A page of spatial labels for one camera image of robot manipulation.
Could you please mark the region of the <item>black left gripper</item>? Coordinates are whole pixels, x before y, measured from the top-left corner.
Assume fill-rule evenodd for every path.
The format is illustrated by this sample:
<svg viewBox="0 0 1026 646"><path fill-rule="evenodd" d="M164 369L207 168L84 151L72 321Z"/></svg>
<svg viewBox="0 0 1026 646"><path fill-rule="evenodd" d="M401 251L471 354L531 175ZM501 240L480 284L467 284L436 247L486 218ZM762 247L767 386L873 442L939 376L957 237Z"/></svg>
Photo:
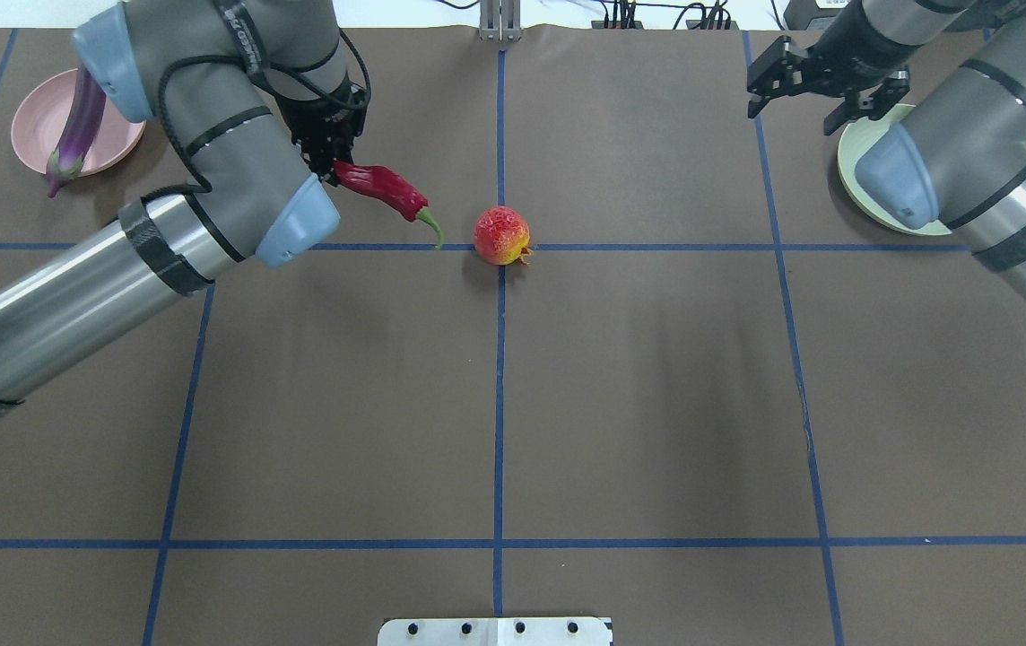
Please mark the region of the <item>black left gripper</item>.
<svg viewBox="0 0 1026 646"><path fill-rule="evenodd" d="M336 92L313 100L284 100L284 122L291 142L313 173L338 185L336 161L352 164L352 150L364 132L369 90L344 82Z"/></svg>

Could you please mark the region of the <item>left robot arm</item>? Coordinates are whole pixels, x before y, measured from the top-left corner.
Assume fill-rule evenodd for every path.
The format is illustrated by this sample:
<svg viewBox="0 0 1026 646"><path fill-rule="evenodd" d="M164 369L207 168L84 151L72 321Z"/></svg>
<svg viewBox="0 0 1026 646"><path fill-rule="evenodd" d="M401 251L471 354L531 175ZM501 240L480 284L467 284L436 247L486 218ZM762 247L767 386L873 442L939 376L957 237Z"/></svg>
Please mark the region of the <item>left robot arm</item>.
<svg viewBox="0 0 1026 646"><path fill-rule="evenodd" d="M332 236L370 96L333 1L117 1L72 48L145 139L58 200L0 177L0 420L239 263Z"/></svg>

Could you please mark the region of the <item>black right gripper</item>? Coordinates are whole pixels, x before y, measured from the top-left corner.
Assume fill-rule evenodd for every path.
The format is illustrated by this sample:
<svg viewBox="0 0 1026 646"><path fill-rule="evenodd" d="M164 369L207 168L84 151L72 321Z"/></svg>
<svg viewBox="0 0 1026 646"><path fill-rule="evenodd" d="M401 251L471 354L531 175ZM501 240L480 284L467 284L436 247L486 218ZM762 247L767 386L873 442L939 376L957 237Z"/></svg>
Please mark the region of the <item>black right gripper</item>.
<svg viewBox="0 0 1026 646"><path fill-rule="evenodd" d="M759 116L771 100L817 94L840 99L825 116L823 133L859 119L879 121L910 91L912 48L846 39L800 48L778 37L748 65L747 118Z"/></svg>

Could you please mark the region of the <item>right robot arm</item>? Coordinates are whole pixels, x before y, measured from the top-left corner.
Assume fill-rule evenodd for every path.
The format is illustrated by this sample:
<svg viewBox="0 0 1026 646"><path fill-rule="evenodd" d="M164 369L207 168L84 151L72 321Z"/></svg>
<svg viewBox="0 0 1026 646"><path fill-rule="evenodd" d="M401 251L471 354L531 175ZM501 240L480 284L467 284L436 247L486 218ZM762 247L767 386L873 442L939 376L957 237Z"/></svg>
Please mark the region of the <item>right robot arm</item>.
<svg viewBox="0 0 1026 646"><path fill-rule="evenodd" d="M748 65L748 116L771 100L840 99L825 134L875 121L907 93L907 62L969 1L850 1L810 48L786 34ZM1001 26L855 167L866 194L911 229L942 223L1026 301L1026 14Z"/></svg>

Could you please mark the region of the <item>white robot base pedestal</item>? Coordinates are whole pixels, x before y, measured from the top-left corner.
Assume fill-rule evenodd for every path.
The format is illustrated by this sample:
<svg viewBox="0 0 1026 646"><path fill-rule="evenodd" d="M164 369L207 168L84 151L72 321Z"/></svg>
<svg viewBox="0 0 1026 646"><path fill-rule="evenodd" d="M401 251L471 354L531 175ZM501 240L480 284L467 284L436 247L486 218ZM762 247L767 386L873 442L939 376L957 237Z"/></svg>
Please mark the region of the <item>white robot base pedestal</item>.
<svg viewBox="0 0 1026 646"><path fill-rule="evenodd" d="M396 618L378 645L613 645L611 620L594 616Z"/></svg>

